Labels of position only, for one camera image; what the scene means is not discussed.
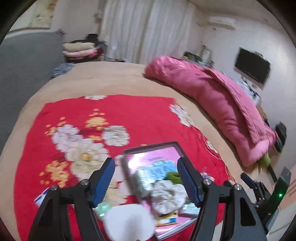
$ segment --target pink comforter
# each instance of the pink comforter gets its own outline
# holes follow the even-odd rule
[[[194,98],[235,145],[244,167],[258,161],[274,144],[276,133],[264,123],[250,97],[226,75],[160,56],[146,67],[145,76]]]

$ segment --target white curtain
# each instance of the white curtain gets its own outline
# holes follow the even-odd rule
[[[107,57],[148,64],[186,51],[195,5],[188,0],[107,0],[100,40]]]

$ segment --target stack of blankets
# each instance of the stack of blankets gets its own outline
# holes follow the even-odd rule
[[[104,52],[100,46],[95,47],[95,44],[91,42],[65,43],[63,46],[64,55],[72,61],[83,60],[85,57],[93,59]]]

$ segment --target television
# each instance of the television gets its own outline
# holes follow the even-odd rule
[[[243,48],[239,49],[235,67],[262,84],[265,84],[270,72],[267,60]]]

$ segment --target ceiling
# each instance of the ceiling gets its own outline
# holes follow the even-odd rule
[[[209,14],[232,14],[251,18],[284,31],[278,20],[257,0],[190,0]]]

